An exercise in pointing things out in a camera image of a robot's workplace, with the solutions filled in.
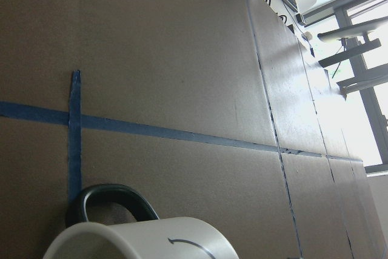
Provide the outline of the white smiley face mug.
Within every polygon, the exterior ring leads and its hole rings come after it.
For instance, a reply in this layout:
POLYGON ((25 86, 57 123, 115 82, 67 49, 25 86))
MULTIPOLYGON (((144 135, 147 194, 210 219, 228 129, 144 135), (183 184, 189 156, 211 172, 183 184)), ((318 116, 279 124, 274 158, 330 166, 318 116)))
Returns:
POLYGON ((192 217, 160 219, 140 193, 122 184, 82 190, 67 209, 65 225, 44 258, 238 258, 226 237, 209 223, 192 217), (119 204, 136 221, 91 222, 89 203, 119 204))

